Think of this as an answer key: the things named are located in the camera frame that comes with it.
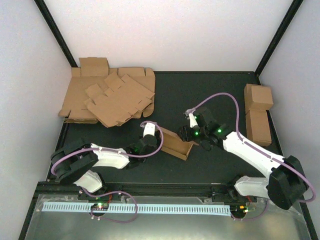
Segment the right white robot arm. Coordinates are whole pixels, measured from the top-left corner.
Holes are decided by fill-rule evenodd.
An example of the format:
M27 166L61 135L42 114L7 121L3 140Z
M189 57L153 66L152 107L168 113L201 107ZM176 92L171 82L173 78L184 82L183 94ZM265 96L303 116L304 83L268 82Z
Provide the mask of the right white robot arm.
M206 151L219 147L241 158L263 175L235 178L234 185L227 189L230 200L238 202L244 196L256 196L270 199L279 208L288 210L309 189L303 180L302 165L296 157L283 157L267 151L232 131L226 124L217 123L206 107L188 109L184 114L189 124L178 130L182 141L194 141Z

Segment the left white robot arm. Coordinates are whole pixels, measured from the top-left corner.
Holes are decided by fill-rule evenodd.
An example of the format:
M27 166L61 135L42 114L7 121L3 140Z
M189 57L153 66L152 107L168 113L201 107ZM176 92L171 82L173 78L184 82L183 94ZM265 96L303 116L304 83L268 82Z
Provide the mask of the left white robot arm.
M107 148L80 139L51 155L51 173L61 185L77 185L101 200L108 188L92 168L133 169L162 148L163 138L160 130L144 133L137 143L125 148Z

